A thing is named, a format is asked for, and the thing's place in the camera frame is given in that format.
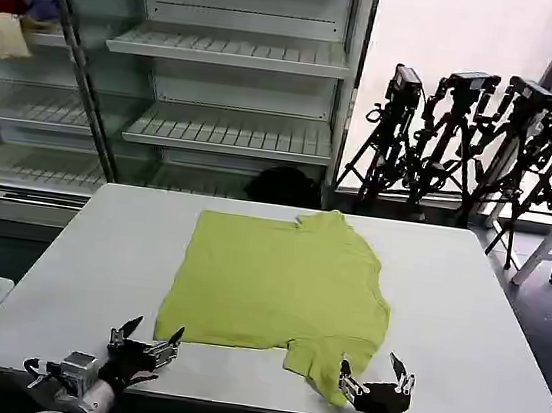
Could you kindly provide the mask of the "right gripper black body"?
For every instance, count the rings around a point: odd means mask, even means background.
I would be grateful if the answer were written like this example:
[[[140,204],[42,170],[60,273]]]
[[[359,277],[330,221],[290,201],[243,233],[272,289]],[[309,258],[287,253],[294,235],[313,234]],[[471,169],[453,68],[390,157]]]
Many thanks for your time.
[[[362,413],[405,413],[410,408],[411,393],[396,390],[396,383],[362,383],[352,405]]]

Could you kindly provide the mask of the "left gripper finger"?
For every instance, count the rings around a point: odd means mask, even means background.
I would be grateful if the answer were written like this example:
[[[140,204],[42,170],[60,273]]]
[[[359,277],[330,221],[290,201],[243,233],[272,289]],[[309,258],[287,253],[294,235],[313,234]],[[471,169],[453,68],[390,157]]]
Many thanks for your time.
[[[161,368],[170,364],[177,356],[179,345],[184,334],[184,327],[180,327],[170,339],[160,341],[144,350],[143,356],[151,368]]]
[[[143,320],[143,316],[139,316],[132,320],[128,320],[119,328],[112,328],[110,332],[110,340],[108,342],[108,348],[117,349],[123,348],[125,342],[130,335],[138,328]]]

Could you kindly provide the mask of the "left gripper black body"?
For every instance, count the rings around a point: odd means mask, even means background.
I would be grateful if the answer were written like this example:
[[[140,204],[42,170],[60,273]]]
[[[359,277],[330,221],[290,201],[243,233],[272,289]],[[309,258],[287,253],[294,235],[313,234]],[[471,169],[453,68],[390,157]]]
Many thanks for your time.
[[[98,378],[113,391],[124,392],[132,385],[157,378],[151,345],[126,340],[122,346],[109,345],[107,350],[108,360],[99,369]]]

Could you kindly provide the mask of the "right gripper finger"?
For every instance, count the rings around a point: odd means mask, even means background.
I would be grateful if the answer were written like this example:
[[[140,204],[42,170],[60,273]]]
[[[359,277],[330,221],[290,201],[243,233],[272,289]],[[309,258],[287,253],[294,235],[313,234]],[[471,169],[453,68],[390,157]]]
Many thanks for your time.
[[[406,370],[404,363],[393,352],[390,353],[390,362],[397,379],[395,391],[408,396],[414,389],[415,375]]]
[[[363,383],[358,383],[352,374],[350,362],[343,358],[340,363],[338,388],[343,393],[346,400],[354,407],[358,408],[361,399],[370,394],[370,389]]]

